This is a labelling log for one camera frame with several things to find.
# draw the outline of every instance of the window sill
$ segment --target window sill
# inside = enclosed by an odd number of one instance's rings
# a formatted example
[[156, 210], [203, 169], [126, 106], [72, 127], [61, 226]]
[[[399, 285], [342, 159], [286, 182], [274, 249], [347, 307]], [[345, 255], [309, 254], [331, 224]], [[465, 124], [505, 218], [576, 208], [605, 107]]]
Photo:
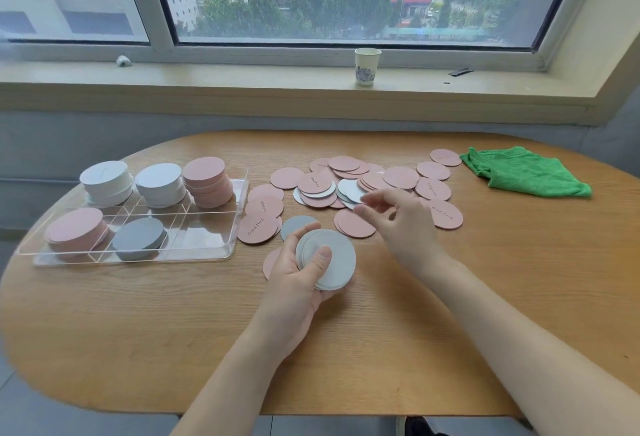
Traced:
[[0, 65], [1, 110], [600, 124], [596, 95], [548, 73], [107, 62]]

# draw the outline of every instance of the tiled floor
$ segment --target tiled floor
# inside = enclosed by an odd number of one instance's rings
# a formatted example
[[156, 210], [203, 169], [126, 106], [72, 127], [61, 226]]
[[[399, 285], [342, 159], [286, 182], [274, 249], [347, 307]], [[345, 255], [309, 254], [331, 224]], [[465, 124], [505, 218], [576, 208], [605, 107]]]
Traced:
[[[15, 243], [0, 242], [0, 273]], [[166, 436], [178, 418], [105, 414], [53, 401], [30, 389], [4, 356], [0, 338], [0, 435]], [[509, 418], [429, 418], [449, 436], [531, 436]], [[252, 436], [396, 436], [395, 417], [260, 416]]]

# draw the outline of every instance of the green towel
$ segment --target green towel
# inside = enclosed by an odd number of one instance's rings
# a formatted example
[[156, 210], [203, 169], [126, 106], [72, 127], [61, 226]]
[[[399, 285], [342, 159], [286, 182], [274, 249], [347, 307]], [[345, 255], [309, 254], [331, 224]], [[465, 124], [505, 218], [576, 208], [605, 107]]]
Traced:
[[491, 188], [537, 196], [591, 196], [591, 187], [578, 181], [556, 158], [545, 158], [528, 149], [469, 148], [460, 155], [477, 176], [489, 178]]

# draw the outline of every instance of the window frame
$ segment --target window frame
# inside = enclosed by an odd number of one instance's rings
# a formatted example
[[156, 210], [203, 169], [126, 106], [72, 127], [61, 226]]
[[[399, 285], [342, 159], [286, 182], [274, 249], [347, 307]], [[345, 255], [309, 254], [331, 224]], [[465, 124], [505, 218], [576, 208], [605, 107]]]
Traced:
[[[149, 43], [87, 43], [87, 42], [15, 42], [23, 56], [37, 60], [98, 60], [112, 61], [124, 54], [133, 61], [255, 64], [285, 66], [353, 66], [353, 49], [359, 43], [322, 43], [306, 47], [287, 47], [286, 40], [243, 40], [242, 46], [225, 44], [220, 40], [207, 40], [220, 46], [202, 46], [179, 42], [172, 26], [173, 20], [166, 0], [134, 0]], [[563, 0], [535, 53], [531, 51], [469, 50], [468, 47], [401, 49], [393, 45], [382, 46], [380, 66], [396, 68], [443, 68], [468, 66], [476, 69], [502, 71], [545, 71], [557, 46], [580, 9], [583, 0]]]

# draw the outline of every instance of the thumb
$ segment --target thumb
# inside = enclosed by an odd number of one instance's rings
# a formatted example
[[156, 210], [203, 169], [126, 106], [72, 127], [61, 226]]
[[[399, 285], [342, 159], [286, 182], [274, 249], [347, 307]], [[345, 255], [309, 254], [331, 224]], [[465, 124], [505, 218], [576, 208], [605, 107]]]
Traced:
[[331, 249], [327, 246], [322, 246], [317, 250], [311, 262], [300, 271], [300, 274], [303, 275], [311, 286], [315, 286], [318, 279], [324, 276], [331, 262], [331, 256]]
[[363, 203], [361, 203], [360, 205], [356, 205], [353, 209], [353, 213], [355, 213], [365, 222], [372, 224], [373, 227], [375, 227], [378, 231], [381, 231], [385, 228], [385, 222], [387, 222], [385, 216], [382, 213], [376, 212], [368, 205], [364, 205]]

